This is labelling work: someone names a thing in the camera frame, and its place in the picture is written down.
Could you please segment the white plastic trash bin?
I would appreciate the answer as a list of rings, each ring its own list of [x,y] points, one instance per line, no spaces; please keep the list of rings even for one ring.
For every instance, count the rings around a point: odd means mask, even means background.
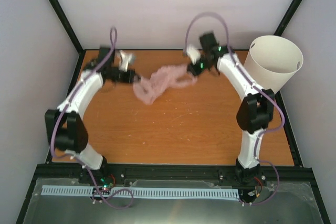
[[[274,35],[253,40],[244,68],[264,89],[277,93],[300,70],[303,54],[292,41]]]

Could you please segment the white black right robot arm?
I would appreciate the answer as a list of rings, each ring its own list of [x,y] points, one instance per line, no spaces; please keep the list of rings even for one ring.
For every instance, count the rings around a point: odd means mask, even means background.
[[[256,84],[228,45],[221,46],[213,32],[199,37],[201,50],[186,43],[184,53],[191,62],[188,72],[198,77],[205,70],[215,68],[234,87],[241,100],[236,121],[242,130],[240,153],[235,164],[235,178],[241,185],[250,183],[260,171],[259,151],[261,140],[269,122],[273,120],[275,94]]]

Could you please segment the pink translucent plastic trash bag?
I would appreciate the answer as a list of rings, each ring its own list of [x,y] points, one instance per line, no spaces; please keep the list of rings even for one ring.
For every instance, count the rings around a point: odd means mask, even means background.
[[[150,78],[141,77],[133,84],[134,95],[146,105],[151,105],[168,88],[186,88],[194,85],[197,77],[187,71],[187,64],[166,65],[152,73]]]

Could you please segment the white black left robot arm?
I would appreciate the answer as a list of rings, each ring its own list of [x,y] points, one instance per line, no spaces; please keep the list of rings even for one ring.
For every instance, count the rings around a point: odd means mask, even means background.
[[[83,116],[106,81],[132,84],[139,78],[135,70],[129,67],[134,62],[135,55],[132,53],[101,47],[98,56],[86,63],[78,82],[65,100],[56,109],[49,109],[45,113],[52,157],[57,157],[56,150],[62,151],[65,156],[91,169],[91,178],[100,184],[108,180],[109,170],[103,166],[106,158],[89,144]]]

